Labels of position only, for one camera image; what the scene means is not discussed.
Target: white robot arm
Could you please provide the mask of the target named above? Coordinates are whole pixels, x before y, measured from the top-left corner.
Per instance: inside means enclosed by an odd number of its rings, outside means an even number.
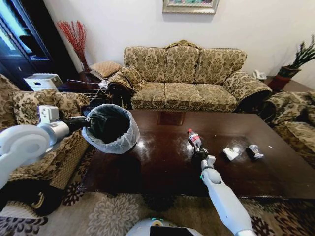
[[[89,126],[84,119],[79,125],[58,120],[58,107],[39,106],[39,113],[41,123],[38,126],[21,124],[0,133],[0,189],[16,168],[39,161],[57,148],[64,137],[80,127]]]
[[[209,196],[221,221],[235,236],[256,236],[251,218],[234,192],[225,185],[213,167],[214,156],[201,161],[201,179],[208,187]]]

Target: patterned carpet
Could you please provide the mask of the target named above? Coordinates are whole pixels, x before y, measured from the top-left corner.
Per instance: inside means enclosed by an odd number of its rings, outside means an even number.
[[[176,197],[164,212],[150,210],[141,195],[78,192],[95,149],[89,148],[66,189],[61,206],[41,219],[0,218],[0,236],[123,236],[140,219],[167,219],[205,236],[232,235],[209,198]],[[315,203],[241,199],[258,236],[315,235]]]

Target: vase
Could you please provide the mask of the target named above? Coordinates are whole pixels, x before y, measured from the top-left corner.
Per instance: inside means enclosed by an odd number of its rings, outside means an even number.
[[[282,66],[278,74],[272,79],[268,86],[273,91],[279,91],[290,82],[291,78],[296,75],[301,69],[293,69],[287,66]]]
[[[77,56],[78,56],[78,58],[79,58],[79,60],[81,62],[81,65],[83,67],[84,73],[89,74],[91,69],[90,69],[90,67],[89,67],[89,65],[87,63],[87,60],[85,59],[84,53],[83,52],[75,52],[75,53],[77,54]]]

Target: sofa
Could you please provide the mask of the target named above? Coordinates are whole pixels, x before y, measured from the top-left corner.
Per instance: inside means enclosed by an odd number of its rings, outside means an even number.
[[[246,57],[239,49],[202,49],[185,40],[127,47],[125,67],[108,88],[127,109],[250,112],[271,89],[240,71]]]
[[[260,117],[315,169],[315,91],[277,93]]]
[[[0,74],[0,130],[18,124],[39,123],[38,106],[59,108],[60,118],[79,116],[89,100],[80,93],[55,89],[20,91]],[[38,218],[50,214],[61,203],[63,190],[83,156],[88,143],[75,131],[40,161],[17,168],[0,190],[0,216]]]

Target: dark wooden table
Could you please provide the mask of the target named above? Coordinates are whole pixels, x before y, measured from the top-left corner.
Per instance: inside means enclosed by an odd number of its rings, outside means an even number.
[[[272,81],[273,76],[268,76],[266,80],[263,82],[268,85]],[[289,83],[287,83],[284,88],[281,90],[281,92],[306,92],[311,91],[313,89],[302,85],[294,80],[291,80]]]
[[[315,170],[257,115],[131,112],[141,134],[136,147],[123,155],[97,151],[80,190],[208,196],[188,142],[192,128],[237,196],[315,199]],[[230,162],[222,153],[227,145],[249,144],[265,157],[252,161],[244,152]]]

